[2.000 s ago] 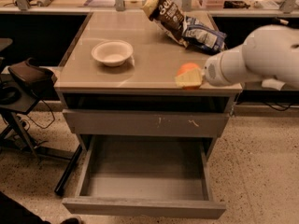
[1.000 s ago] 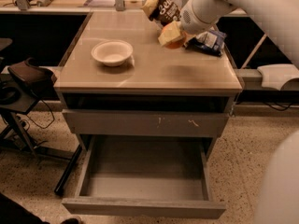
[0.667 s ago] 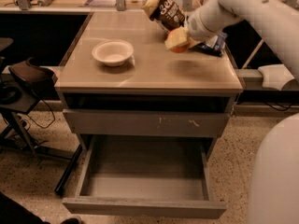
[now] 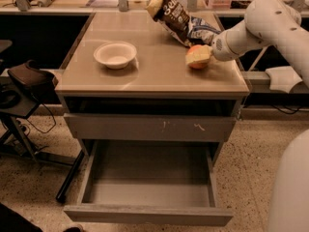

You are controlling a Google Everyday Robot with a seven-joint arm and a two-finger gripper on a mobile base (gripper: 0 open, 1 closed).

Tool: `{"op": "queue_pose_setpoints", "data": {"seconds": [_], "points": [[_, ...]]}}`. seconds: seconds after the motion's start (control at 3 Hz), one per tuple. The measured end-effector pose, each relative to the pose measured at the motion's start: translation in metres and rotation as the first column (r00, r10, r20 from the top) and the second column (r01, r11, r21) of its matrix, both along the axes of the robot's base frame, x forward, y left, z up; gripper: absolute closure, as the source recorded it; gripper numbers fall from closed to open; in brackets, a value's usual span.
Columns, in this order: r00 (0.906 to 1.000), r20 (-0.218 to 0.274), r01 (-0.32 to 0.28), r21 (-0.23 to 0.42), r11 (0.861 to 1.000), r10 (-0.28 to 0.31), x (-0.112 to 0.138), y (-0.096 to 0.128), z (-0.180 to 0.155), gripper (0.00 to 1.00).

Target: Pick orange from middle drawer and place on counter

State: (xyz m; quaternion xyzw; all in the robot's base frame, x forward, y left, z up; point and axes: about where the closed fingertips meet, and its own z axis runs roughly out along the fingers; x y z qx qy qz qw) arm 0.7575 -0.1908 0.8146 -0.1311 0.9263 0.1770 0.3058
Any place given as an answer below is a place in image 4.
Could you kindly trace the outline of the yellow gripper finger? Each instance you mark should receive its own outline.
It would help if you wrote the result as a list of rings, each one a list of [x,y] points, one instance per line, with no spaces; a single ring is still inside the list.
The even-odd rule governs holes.
[[[208,45],[194,45],[185,55],[185,63],[190,64],[203,64],[208,63],[212,56],[212,48]]]

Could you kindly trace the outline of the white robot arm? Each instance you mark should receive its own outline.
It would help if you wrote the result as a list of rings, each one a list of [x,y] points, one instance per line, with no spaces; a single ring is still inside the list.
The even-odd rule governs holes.
[[[185,63],[189,67],[205,65],[211,57],[231,61],[250,50],[273,45],[309,86],[309,32],[300,23],[299,12],[280,0],[254,0],[244,19],[215,36],[211,45],[191,47]]]

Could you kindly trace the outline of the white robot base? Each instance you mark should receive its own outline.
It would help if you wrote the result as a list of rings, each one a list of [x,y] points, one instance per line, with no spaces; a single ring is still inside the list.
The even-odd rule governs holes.
[[[309,232],[309,130],[293,139],[281,157],[267,232]]]

